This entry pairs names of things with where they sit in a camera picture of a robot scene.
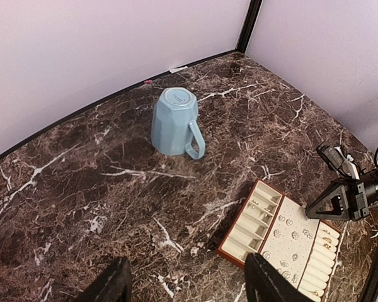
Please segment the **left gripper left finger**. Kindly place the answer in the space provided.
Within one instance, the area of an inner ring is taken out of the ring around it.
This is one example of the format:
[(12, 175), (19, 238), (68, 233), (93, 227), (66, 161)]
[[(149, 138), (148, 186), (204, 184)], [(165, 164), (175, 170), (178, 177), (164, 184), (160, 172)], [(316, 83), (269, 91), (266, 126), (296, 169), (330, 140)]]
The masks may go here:
[(117, 257), (81, 293), (81, 301), (131, 301), (131, 297), (132, 271), (126, 257)]

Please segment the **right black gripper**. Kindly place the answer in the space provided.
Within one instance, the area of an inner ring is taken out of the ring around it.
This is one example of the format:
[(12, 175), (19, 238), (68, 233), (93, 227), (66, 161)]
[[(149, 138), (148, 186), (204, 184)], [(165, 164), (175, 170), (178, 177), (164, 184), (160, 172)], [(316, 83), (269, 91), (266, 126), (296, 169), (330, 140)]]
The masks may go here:
[(331, 182), (306, 208), (309, 219), (358, 221), (369, 215), (364, 183)]

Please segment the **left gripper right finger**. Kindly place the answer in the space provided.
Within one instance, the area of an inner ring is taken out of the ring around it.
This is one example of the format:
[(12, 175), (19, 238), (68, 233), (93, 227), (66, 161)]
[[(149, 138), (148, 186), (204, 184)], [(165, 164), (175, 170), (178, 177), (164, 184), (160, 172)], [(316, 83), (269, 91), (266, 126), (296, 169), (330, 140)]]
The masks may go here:
[(293, 287), (261, 254), (248, 254), (244, 265), (247, 301), (311, 301)]

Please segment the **brown jewelry tray cream lining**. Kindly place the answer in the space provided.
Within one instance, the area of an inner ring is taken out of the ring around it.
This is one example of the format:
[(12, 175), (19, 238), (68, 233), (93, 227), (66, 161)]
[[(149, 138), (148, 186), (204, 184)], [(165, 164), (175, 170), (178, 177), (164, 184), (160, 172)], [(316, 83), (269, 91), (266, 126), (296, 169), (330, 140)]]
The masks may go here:
[(244, 267), (248, 254), (259, 253), (296, 290), (322, 301), (339, 241), (335, 227), (308, 219), (302, 206), (258, 180), (217, 253), (238, 267)]

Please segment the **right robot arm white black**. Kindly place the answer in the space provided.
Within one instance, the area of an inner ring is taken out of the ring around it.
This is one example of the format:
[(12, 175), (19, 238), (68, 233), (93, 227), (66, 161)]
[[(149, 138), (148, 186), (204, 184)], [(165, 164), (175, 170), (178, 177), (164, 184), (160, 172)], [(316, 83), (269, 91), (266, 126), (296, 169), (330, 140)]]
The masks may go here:
[[(316, 152), (330, 170), (340, 177), (306, 208), (306, 216), (331, 221), (359, 221), (367, 218), (370, 207), (378, 204), (378, 147), (374, 154), (375, 168), (365, 172), (347, 157), (342, 147), (323, 142)], [(359, 301), (378, 301), (378, 246)]]

